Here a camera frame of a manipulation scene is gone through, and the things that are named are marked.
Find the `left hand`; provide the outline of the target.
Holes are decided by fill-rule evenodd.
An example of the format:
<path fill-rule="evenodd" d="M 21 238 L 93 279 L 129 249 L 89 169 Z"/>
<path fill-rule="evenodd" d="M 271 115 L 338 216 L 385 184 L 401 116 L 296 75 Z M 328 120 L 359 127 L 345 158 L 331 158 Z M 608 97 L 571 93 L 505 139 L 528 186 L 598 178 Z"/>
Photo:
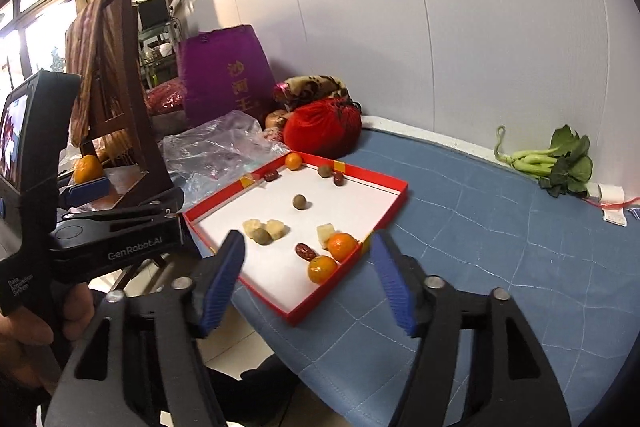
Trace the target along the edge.
<path fill-rule="evenodd" d="M 63 307 L 63 334 L 67 340 L 77 340 L 94 315 L 93 295 L 87 283 L 74 286 Z M 27 388 L 43 385 L 37 369 L 32 366 L 24 346 L 50 346 L 54 332 L 50 326 L 26 308 L 18 308 L 8 317 L 1 317 L 1 373 Z"/>

